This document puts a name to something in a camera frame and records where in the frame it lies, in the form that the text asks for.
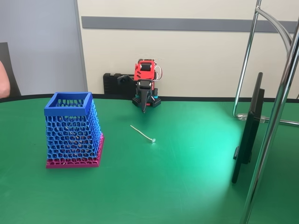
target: black table edge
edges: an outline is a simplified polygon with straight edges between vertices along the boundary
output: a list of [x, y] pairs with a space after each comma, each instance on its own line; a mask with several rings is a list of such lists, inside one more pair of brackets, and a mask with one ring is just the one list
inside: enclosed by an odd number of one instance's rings
[[[37, 94], [25, 95], [19, 97], [0, 98], [0, 103], [24, 100], [24, 99], [38, 99], [38, 98], [51, 98], [53, 94]], [[95, 99], [124, 99], [131, 100], [126, 96], [110, 95], [110, 94], [93, 94]], [[203, 102], [234, 102], [234, 97], [163, 97], [160, 96], [162, 101], [203, 101]], [[250, 97], [242, 97], [239, 102], [250, 102]], [[264, 102], [274, 102], [274, 98], [264, 98]], [[287, 99], [287, 103], [299, 103], [299, 99]]]

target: green table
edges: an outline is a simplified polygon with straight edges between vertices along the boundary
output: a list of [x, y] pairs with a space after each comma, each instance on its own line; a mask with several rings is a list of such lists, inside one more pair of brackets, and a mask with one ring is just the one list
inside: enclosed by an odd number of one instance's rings
[[[142, 114], [130, 101], [95, 99], [100, 167], [46, 169], [48, 100], [0, 103], [0, 224], [239, 223], [267, 124], [232, 185], [245, 124], [232, 118], [233, 102], [163, 102]], [[299, 120], [298, 111], [287, 103], [283, 119]], [[299, 128], [278, 128], [250, 223], [299, 223], [298, 138]]]

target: chrome metal stand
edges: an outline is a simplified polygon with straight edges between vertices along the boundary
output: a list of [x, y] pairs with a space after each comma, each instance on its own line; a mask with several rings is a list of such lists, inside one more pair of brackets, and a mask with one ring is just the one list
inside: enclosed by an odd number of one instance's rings
[[277, 29], [277, 31], [279, 32], [279, 34], [282, 36], [282, 38], [284, 40], [285, 47], [288, 51], [288, 56], [287, 56], [287, 61], [285, 64], [285, 70], [284, 70], [284, 73], [283, 73], [283, 76], [282, 76], [282, 79], [281, 79], [281, 82], [280, 82], [280, 85], [278, 88], [274, 106], [273, 106], [273, 109], [271, 112], [271, 116], [268, 119], [269, 124], [268, 124], [267, 131], [266, 131], [266, 134], [263, 139], [260, 154], [259, 154], [257, 162], [256, 162], [256, 168], [253, 173], [253, 177], [252, 177], [250, 188], [249, 188], [248, 195], [246, 198], [245, 207], [244, 207], [244, 211], [242, 213], [240, 224], [247, 224], [249, 221], [253, 202], [256, 198], [256, 191], [260, 185], [260, 180], [261, 180], [263, 170], [265, 168], [265, 164], [266, 164], [268, 154], [269, 154], [269, 149], [272, 146], [279, 123], [296, 125], [296, 126], [299, 125], [298, 122], [288, 121], [288, 120], [280, 120], [282, 111], [284, 109], [285, 102], [286, 102], [286, 99], [287, 99], [287, 96], [288, 96], [288, 93], [289, 93], [289, 90], [290, 90], [290, 87], [292, 84], [292, 80], [293, 80], [293, 77], [294, 77], [294, 74], [296, 71], [298, 60], [299, 60], [299, 20], [298, 20], [298, 23], [296, 26], [296, 30], [295, 30], [293, 39], [291, 41], [289, 34], [283, 28], [283, 26], [277, 20], [275, 20], [272, 16], [270, 16], [269, 14], [267, 14], [263, 10], [261, 10], [260, 4], [261, 4], [261, 0], [258, 0], [256, 3], [255, 15], [254, 15], [254, 19], [252, 22], [252, 28], [251, 28], [251, 32], [250, 32], [250, 36], [249, 36], [248, 46], [247, 46], [244, 64], [243, 64], [243, 68], [242, 68], [242, 73], [241, 73], [241, 77], [240, 77], [240, 81], [239, 81], [237, 95], [236, 95], [236, 99], [235, 99], [235, 105], [234, 105], [234, 110], [233, 110], [233, 115], [235, 117], [239, 118], [238, 116], [235, 115], [235, 111], [236, 111], [237, 103], [238, 103], [239, 96], [240, 96], [241, 86], [242, 86], [242, 82], [243, 82], [243, 78], [244, 78], [244, 73], [245, 73], [245, 69], [246, 69], [246, 65], [247, 65], [247, 60], [248, 60], [248, 56], [249, 56], [249, 52], [250, 52], [250, 47], [251, 47], [251, 43], [252, 43], [252, 39], [253, 39], [253, 34], [255, 31], [258, 14], [261, 14], [262, 16], [264, 16], [275, 26], [275, 28]]
[[[253, 36], [254, 36], [255, 29], [256, 29], [256, 22], [257, 22], [258, 15], [259, 14], [262, 15], [275, 27], [275, 29], [278, 31], [278, 33], [280, 34], [280, 36], [282, 37], [282, 39], [284, 41], [285, 49], [286, 49], [287, 53], [289, 53], [290, 47], [292, 44], [292, 37], [288, 33], [288, 31], [286, 31], [284, 26], [282, 26], [273, 16], [271, 16], [270, 14], [268, 14], [265, 11], [260, 9], [261, 1], [262, 0], [257, 0], [257, 2], [256, 2], [256, 9], [255, 9], [255, 13], [254, 13], [254, 17], [253, 17], [253, 21], [252, 21], [252, 25], [251, 25], [249, 40], [248, 40], [245, 58], [244, 58], [243, 66], [242, 66], [240, 79], [239, 79], [238, 89], [237, 89], [237, 93], [235, 96], [233, 116], [237, 119], [242, 119], [242, 114], [236, 114], [236, 110], [237, 110], [237, 106], [238, 106], [238, 102], [239, 102], [239, 98], [240, 98], [241, 88], [242, 88], [242, 84], [243, 84], [243, 80], [244, 80], [244, 76], [245, 76], [245, 71], [246, 71], [247, 62], [248, 62], [248, 58], [249, 58], [249, 54], [250, 54], [250, 49], [251, 49], [251, 45], [252, 45], [252, 41], [253, 41]], [[281, 124], [299, 126], [299, 122], [297, 122], [297, 121], [280, 120], [279, 122]]]

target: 3d printed basket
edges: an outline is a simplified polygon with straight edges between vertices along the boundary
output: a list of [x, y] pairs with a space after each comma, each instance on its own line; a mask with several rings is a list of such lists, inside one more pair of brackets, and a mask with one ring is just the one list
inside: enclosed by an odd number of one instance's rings
[[46, 168], [99, 166], [104, 136], [90, 92], [56, 92], [44, 114]]

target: person's arm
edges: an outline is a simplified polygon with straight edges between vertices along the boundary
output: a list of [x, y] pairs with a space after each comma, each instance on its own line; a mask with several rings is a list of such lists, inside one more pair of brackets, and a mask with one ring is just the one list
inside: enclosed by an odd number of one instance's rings
[[5, 68], [0, 61], [0, 98], [9, 97], [10, 83]]

